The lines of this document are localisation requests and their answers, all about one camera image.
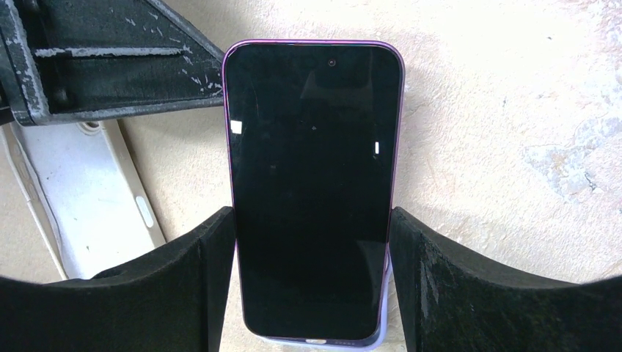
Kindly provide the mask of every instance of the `white plastic part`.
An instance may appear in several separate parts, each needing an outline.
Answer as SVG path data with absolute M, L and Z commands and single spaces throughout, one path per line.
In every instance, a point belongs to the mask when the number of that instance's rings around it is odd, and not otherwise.
M 59 272 L 89 279 L 165 243 L 116 121 L 2 126 Z

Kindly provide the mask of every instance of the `smartphone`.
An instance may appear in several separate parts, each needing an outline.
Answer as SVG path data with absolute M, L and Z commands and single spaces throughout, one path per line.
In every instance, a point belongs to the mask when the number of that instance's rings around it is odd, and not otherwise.
M 248 40 L 225 54 L 222 78 L 247 328 L 368 341 L 387 280 L 400 54 L 381 42 Z

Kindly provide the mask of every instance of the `black screen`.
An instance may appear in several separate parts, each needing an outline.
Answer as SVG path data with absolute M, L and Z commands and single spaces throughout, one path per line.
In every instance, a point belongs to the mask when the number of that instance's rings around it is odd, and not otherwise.
M 378 327 L 403 69 L 370 44 L 251 43 L 224 84 L 247 327 L 363 340 Z

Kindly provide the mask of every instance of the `scratched black surface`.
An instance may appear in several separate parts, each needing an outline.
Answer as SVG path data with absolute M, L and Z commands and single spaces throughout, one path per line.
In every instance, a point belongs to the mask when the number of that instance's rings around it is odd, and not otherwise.
M 510 268 L 392 212 L 408 351 L 622 351 L 622 277 L 574 285 Z

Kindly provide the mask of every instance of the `white paint scratch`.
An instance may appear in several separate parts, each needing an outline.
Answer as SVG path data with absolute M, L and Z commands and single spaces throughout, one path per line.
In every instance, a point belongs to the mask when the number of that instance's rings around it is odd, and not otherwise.
M 179 48 L 50 48 L 37 49 L 36 57 L 69 54 L 72 57 L 91 56 L 171 56 L 182 54 Z
M 25 58 L 26 65 L 25 67 L 22 67 L 23 74 L 32 80 L 32 84 L 30 84 L 29 87 L 22 85 L 22 92 L 24 95 L 32 96 L 32 94 L 34 94 L 35 97 L 35 101 L 32 101 L 32 99 L 26 99 L 26 104 L 35 117 L 43 116 L 49 111 L 48 99 L 45 97 L 45 94 L 43 94 L 43 85 L 41 84 L 39 71 L 36 69 L 30 48 L 23 40 L 23 38 L 26 38 L 26 30 L 21 25 L 21 18 L 13 0 L 4 0 L 4 2 L 9 8 L 9 14 L 13 23 L 16 23 L 15 37 L 12 40 L 7 40 L 7 44 L 17 45 L 20 47 L 23 57 Z

